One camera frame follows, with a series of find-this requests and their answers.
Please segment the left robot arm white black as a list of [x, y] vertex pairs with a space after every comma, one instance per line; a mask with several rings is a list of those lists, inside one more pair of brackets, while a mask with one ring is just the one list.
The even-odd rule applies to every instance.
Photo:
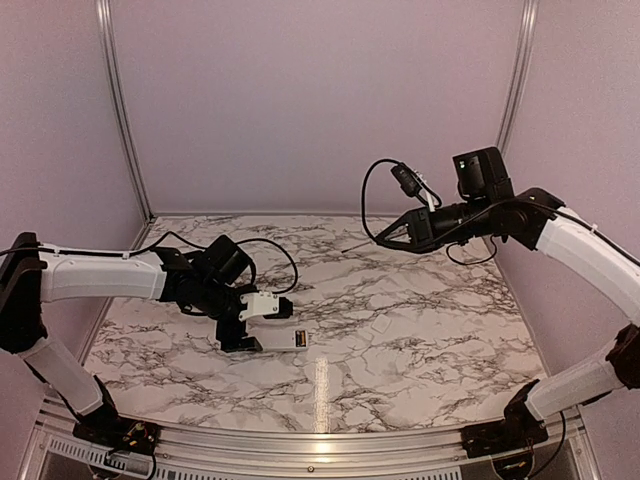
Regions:
[[113, 449], [152, 451], [158, 427], [124, 417], [104, 383], [90, 374], [46, 329], [45, 303], [85, 297], [142, 298], [176, 304], [182, 313], [215, 321], [226, 353], [260, 352], [247, 319], [260, 315], [254, 285], [235, 280], [250, 257], [228, 236], [183, 253], [152, 245], [138, 251], [84, 251], [45, 245], [23, 232], [1, 265], [1, 349], [18, 356], [63, 400], [76, 437]]

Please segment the black gold battery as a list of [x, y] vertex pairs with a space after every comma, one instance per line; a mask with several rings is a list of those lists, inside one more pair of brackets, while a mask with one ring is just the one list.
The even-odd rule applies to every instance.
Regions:
[[307, 347], [307, 332], [305, 330], [296, 330], [294, 332], [295, 347], [305, 349]]

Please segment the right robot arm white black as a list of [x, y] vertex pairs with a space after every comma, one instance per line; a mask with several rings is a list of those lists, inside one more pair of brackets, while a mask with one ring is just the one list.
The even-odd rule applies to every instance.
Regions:
[[577, 364], [522, 387], [503, 418], [463, 435], [471, 450], [520, 448], [544, 438], [544, 421], [614, 390], [639, 386], [639, 262], [548, 192], [410, 210], [379, 234], [384, 248], [426, 254], [475, 237], [513, 239], [567, 267], [607, 297], [627, 319], [615, 339]]

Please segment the right aluminium frame post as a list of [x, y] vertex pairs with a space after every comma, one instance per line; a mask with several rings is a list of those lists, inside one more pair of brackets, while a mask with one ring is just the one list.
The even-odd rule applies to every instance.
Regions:
[[504, 159], [507, 158], [518, 111], [524, 96], [531, 64], [539, 5], [540, 2], [538, 0], [525, 0], [523, 2], [513, 68], [496, 139], [496, 146]]

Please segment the aluminium frame post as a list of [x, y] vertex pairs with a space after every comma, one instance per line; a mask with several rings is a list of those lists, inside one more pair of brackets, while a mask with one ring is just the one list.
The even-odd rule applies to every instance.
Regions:
[[112, 2], [109, 0], [97, 0], [95, 2], [95, 7], [106, 67], [107, 82], [114, 109], [118, 134], [125, 156], [125, 162], [141, 216], [146, 223], [150, 223], [153, 220], [153, 213], [147, 189], [144, 184], [138, 152], [126, 107], [124, 88], [117, 56], [115, 29], [112, 18]]
[[496, 139], [496, 146], [504, 159], [507, 158], [518, 111], [524, 96], [531, 64], [539, 5], [540, 2], [538, 0], [525, 0], [523, 2], [513, 68]]

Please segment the white battery compartment cover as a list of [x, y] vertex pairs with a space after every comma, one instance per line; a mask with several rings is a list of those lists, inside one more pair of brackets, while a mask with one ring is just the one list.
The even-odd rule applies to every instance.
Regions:
[[381, 315], [372, 323], [371, 329], [377, 334], [385, 334], [391, 323], [392, 320], [389, 317]]

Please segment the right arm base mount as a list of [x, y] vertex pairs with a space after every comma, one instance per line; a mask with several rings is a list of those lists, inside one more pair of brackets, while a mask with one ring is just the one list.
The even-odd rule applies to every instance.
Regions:
[[548, 440], [543, 424], [511, 428], [505, 420], [469, 425], [461, 429], [462, 447], [469, 458], [497, 455], [527, 449]]

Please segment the front aluminium rail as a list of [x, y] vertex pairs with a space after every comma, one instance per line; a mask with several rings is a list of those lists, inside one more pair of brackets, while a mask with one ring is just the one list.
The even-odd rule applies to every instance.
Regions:
[[215, 429], [161, 422], [152, 456], [110, 452], [74, 437], [61, 400], [45, 398], [21, 479], [598, 479], [577, 411], [546, 423], [545, 442], [478, 457], [464, 427], [374, 433]]

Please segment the white remote control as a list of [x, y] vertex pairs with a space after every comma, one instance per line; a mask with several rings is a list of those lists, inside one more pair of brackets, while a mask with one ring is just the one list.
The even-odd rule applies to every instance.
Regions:
[[309, 347], [309, 335], [307, 333], [307, 347], [298, 349], [295, 347], [294, 332], [304, 329], [275, 329], [275, 330], [254, 330], [251, 335], [257, 338], [263, 346], [263, 352], [299, 352], [305, 351]]

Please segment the left aluminium frame post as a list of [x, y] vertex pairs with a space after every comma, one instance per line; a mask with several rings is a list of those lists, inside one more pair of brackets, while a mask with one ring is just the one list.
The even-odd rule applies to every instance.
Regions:
[[126, 107], [124, 88], [117, 56], [115, 29], [112, 18], [112, 2], [109, 0], [97, 0], [95, 2], [95, 7], [106, 67], [107, 82], [114, 109], [118, 134], [125, 156], [125, 162], [141, 216], [146, 223], [150, 223], [153, 220], [153, 213], [147, 189], [144, 184], [138, 152]]

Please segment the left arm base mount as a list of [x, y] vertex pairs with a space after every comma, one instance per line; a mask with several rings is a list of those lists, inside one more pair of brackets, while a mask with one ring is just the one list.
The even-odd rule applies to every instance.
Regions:
[[160, 426], [153, 422], [119, 417], [115, 422], [103, 426], [76, 423], [73, 436], [88, 442], [108, 447], [114, 452], [126, 451], [142, 455], [155, 452]]

